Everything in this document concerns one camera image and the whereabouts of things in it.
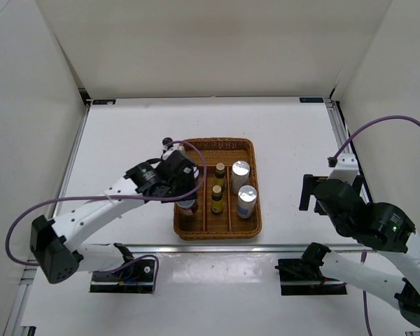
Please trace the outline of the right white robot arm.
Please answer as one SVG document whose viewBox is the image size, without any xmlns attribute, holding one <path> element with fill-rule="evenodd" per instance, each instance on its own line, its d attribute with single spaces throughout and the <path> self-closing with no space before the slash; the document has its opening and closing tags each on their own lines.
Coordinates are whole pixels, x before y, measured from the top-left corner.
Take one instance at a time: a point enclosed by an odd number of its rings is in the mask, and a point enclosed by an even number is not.
<svg viewBox="0 0 420 336">
<path fill-rule="evenodd" d="M 347 183 L 306 174 L 300 210 L 306 211 L 310 197 L 315 197 L 316 210 L 329 217 L 339 235 L 385 257 L 401 275 L 352 262 L 316 242 L 302 254 L 300 271 L 307 279 L 336 279 L 380 298 L 420 328 L 420 236 L 403 210 L 385 202 L 365 202 L 359 187 L 357 179 Z"/>
</svg>

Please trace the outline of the yellow bottle beige cap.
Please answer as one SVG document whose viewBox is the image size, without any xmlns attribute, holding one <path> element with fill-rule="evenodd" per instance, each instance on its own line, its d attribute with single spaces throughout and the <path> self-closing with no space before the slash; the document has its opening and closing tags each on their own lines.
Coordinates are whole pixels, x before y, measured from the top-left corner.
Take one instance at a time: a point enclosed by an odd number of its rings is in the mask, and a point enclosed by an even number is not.
<svg viewBox="0 0 420 336">
<path fill-rule="evenodd" d="M 226 187 L 226 169 L 225 165 L 222 162 L 219 162 L 216 165 L 216 170 L 214 174 L 214 185 L 219 186 L 222 191 L 225 190 Z"/>
<path fill-rule="evenodd" d="M 223 212 L 223 191 L 218 185 L 214 185 L 211 191 L 211 211 L 214 214 Z"/>
</svg>

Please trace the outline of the jar white red lid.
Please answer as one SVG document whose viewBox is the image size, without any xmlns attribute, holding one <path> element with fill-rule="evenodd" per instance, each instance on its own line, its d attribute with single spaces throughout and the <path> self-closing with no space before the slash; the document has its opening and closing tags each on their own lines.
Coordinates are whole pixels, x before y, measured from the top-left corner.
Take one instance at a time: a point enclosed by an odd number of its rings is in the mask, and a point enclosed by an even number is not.
<svg viewBox="0 0 420 336">
<path fill-rule="evenodd" d="M 196 199 L 183 200 L 176 203 L 178 210 L 185 216 L 192 216 L 198 210 Z"/>
</svg>

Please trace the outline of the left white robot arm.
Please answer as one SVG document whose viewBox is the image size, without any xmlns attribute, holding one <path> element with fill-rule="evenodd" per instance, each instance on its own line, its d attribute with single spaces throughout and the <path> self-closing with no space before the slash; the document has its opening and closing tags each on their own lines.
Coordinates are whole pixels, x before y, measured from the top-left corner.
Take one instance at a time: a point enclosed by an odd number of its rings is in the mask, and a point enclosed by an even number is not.
<svg viewBox="0 0 420 336">
<path fill-rule="evenodd" d="M 117 280 L 130 277 L 134 257 L 124 244 L 88 244 L 86 239 L 150 200 L 172 203 L 194 199 L 198 173 L 186 154 L 174 150 L 165 158 L 129 169 L 104 195 L 69 213 L 34 219 L 30 249 L 48 282 L 58 284 L 76 272 L 110 273 Z"/>
</svg>

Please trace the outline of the dark spice jar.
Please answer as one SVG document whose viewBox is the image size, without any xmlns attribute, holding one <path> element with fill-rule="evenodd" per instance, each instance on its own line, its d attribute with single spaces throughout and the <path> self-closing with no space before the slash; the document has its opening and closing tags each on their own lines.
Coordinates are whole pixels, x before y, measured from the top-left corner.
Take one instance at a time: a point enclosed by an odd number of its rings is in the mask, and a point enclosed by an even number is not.
<svg viewBox="0 0 420 336">
<path fill-rule="evenodd" d="M 174 145 L 174 141 L 170 137 L 166 137 L 162 140 L 162 145 L 165 148 L 170 148 L 171 146 Z"/>
</svg>

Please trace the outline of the white can blue label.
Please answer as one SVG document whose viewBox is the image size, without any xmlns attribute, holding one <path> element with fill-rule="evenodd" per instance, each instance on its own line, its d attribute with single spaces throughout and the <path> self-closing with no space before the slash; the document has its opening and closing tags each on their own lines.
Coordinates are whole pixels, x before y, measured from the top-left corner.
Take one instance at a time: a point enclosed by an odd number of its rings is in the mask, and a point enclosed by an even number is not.
<svg viewBox="0 0 420 336">
<path fill-rule="evenodd" d="M 258 199 L 258 191 L 252 185 L 243 185 L 237 196 L 237 215 L 250 218 Z"/>
</svg>

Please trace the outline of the white can silver lid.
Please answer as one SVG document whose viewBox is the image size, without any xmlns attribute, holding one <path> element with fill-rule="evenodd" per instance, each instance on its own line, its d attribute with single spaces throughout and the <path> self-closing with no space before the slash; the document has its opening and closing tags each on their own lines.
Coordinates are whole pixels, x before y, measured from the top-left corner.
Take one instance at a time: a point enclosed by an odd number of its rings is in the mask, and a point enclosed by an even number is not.
<svg viewBox="0 0 420 336">
<path fill-rule="evenodd" d="M 233 194 L 237 194 L 242 186 L 249 181 L 250 166 L 248 162 L 238 160 L 232 165 L 230 177 L 230 189 Z"/>
</svg>

